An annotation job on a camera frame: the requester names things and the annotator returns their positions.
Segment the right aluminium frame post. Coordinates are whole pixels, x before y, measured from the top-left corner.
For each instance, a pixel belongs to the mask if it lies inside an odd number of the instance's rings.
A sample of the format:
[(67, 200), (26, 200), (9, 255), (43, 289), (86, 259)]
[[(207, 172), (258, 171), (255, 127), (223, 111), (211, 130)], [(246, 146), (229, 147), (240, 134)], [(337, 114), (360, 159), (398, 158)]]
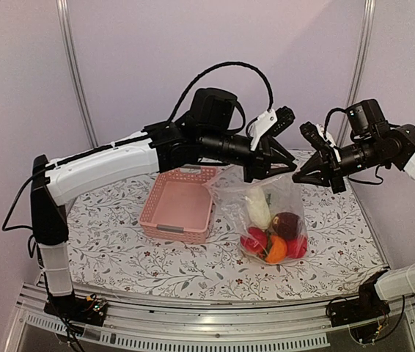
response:
[(366, 0), (364, 2), (358, 51), (350, 83), (350, 90), (346, 103), (347, 106), (354, 104), (359, 94), (359, 88), (364, 75), (364, 68), (372, 37), (372, 28), (375, 17), (375, 3), (376, 0)]

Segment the red toy fruit front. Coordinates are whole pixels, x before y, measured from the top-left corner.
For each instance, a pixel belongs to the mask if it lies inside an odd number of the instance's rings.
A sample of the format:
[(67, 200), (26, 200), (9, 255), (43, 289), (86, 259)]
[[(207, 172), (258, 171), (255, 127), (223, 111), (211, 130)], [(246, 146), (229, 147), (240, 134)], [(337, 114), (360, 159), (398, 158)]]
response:
[(247, 235), (240, 237), (240, 244), (248, 253), (259, 254), (268, 246), (268, 236), (257, 227), (249, 227)]

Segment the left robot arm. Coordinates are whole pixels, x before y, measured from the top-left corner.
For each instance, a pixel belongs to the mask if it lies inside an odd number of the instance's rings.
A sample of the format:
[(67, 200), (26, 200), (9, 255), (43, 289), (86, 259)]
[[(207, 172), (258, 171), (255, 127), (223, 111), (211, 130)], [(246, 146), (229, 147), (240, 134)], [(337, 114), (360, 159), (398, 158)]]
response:
[(67, 259), (65, 206), (71, 199), (128, 177), (168, 172), (203, 158), (242, 166), (247, 183), (295, 170), (293, 156), (276, 139), (295, 119), (290, 108), (267, 109), (231, 128), (235, 111), (242, 111), (242, 106), (234, 94), (199, 89), (184, 114), (147, 125), (127, 139), (55, 161), (44, 155), (35, 158), (32, 176), (24, 183), (30, 191), (30, 230), (42, 258), (48, 295), (66, 318), (82, 311)]

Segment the dark purple toy fruit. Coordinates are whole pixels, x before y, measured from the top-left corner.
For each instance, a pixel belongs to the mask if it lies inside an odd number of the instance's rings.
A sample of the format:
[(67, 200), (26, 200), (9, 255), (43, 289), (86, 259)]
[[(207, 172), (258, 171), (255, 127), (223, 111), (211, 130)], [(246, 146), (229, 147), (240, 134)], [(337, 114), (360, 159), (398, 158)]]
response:
[(286, 241), (296, 239), (302, 230), (302, 219), (291, 212), (277, 213), (271, 220), (272, 230)]

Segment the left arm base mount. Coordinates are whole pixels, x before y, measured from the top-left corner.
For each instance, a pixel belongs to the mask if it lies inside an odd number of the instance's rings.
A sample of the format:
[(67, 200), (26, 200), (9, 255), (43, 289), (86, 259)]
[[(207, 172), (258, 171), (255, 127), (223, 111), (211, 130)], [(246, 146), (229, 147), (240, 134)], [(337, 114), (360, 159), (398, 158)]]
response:
[(107, 310), (108, 301), (105, 298), (99, 298), (95, 294), (82, 298), (74, 292), (67, 296), (49, 294), (44, 307), (46, 314), (99, 327), (105, 322)]

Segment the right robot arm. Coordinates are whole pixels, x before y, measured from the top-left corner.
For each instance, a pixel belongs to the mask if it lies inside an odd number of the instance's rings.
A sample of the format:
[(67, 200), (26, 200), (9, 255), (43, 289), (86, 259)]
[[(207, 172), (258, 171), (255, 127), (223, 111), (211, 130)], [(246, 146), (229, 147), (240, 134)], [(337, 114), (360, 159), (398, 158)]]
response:
[[(337, 146), (328, 133), (328, 123), (336, 112), (343, 113), (350, 125), (351, 143), (344, 147)], [(323, 125), (305, 122), (300, 133), (315, 153), (292, 176), (295, 183), (328, 187), (338, 194), (345, 191), (345, 181), (352, 175), (382, 167), (394, 167), (415, 183), (415, 125), (389, 122), (374, 98), (333, 108)], [(415, 295), (415, 263), (380, 272), (360, 285), (352, 313), (366, 320), (382, 303), (408, 295)]]

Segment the floral patterned table mat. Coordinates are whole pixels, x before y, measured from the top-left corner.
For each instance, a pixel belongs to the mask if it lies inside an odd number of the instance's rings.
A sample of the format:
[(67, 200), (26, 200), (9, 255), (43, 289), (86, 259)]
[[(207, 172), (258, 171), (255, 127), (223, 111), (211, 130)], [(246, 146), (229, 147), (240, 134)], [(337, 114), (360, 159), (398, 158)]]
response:
[(81, 194), (67, 215), (75, 285), (214, 301), (281, 301), (355, 293), (387, 266), (355, 195), (302, 188), (304, 258), (262, 264), (240, 251), (234, 221), (214, 208), (208, 237), (187, 244), (147, 237), (139, 216), (155, 174)]

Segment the orange toy fruit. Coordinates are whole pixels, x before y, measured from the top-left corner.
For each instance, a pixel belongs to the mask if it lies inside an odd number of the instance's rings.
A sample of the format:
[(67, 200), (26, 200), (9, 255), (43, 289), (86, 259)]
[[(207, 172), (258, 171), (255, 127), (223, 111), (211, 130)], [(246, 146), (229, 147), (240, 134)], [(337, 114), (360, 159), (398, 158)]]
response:
[(277, 264), (283, 261), (287, 256), (287, 242), (278, 235), (271, 236), (271, 247), (265, 257), (268, 264)]

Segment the pink perforated plastic basket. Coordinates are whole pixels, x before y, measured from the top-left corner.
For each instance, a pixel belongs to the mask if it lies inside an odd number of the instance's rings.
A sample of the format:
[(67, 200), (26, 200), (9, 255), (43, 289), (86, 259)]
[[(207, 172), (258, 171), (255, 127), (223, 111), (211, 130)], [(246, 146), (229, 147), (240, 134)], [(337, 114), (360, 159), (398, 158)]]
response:
[(149, 238), (203, 244), (209, 232), (213, 198), (205, 184), (212, 166), (191, 166), (160, 173), (148, 195), (139, 224)]

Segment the red toy fruit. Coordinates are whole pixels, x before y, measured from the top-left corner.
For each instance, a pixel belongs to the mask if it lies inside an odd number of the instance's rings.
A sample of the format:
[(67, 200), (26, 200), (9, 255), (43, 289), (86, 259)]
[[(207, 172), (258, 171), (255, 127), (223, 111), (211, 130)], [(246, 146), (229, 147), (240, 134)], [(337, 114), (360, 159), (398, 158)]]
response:
[(240, 244), (248, 253), (259, 254), (268, 246), (268, 236), (257, 227), (249, 227), (247, 235), (240, 237)]
[(308, 238), (305, 235), (299, 235), (297, 238), (286, 240), (287, 259), (300, 259), (307, 251)]

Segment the left aluminium frame post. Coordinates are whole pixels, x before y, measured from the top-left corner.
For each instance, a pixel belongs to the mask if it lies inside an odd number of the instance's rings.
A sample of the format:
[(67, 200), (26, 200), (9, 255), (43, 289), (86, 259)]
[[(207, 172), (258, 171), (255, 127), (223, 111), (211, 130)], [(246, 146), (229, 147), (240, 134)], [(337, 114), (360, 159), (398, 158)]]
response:
[(84, 85), (81, 80), (81, 74), (78, 66), (78, 58), (76, 54), (75, 43), (73, 40), (68, 1), (56, 0), (56, 9), (59, 19), (59, 26), (62, 33), (62, 42), (67, 57), (67, 65), (70, 71), (70, 79), (76, 96), (76, 102), (81, 115), (84, 131), (90, 147), (97, 147), (99, 145), (98, 138), (91, 115), (89, 113)]

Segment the clear zip top bag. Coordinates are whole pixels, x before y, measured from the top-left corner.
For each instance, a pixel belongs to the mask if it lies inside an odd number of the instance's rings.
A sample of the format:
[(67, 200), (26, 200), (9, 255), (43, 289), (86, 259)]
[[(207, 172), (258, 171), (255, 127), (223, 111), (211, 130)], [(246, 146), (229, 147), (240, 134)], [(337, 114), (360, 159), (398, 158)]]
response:
[(308, 232), (301, 187), (288, 174), (245, 183), (242, 171), (230, 166), (205, 184), (238, 235), (242, 253), (267, 265), (305, 257)]

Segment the white toy vegetable front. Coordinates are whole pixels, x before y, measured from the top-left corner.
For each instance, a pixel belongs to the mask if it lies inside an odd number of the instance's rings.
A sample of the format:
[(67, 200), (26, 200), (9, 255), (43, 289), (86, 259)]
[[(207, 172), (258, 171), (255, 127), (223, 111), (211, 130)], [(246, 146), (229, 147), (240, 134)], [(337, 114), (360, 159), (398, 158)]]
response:
[(249, 188), (246, 191), (246, 208), (251, 223), (266, 230), (271, 222), (271, 212), (261, 187)]

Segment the aluminium frame post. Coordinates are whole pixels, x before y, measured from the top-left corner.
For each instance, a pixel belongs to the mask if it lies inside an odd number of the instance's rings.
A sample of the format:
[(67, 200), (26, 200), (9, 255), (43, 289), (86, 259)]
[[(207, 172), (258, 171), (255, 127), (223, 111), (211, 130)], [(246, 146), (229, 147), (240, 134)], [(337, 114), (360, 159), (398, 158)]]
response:
[(62, 33), (62, 42), (67, 57), (67, 65), (70, 71), (70, 79), (76, 96), (76, 102), (81, 115), (84, 131), (90, 147), (97, 147), (99, 145), (98, 138), (91, 115), (89, 113), (84, 85), (81, 80), (81, 74), (78, 66), (78, 58), (76, 54), (75, 43), (73, 40), (68, 1), (56, 0), (56, 9), (59, 19), (59, 26)]
[(372, 28), (375, 17), (375, 3), (376, 0), (366, 0), (364, 2), (358, 51), (350, 83), (350, 90), (346, 103), (347, 106), (354, 104), (359, 94), (359, 88), (364, 75), (364, 68), (372, 37)]

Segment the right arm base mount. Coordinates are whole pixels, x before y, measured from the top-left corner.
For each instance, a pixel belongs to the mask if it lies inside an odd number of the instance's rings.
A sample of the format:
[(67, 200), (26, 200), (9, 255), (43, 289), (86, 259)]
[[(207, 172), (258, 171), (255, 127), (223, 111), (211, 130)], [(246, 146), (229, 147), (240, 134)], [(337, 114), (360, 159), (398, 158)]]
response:
[(389, 304), (373, 293), (362, 293), (355, 298), (333, 298), (326, 305), (325, 311), (333, 327), (385, 317), (389, 313)]

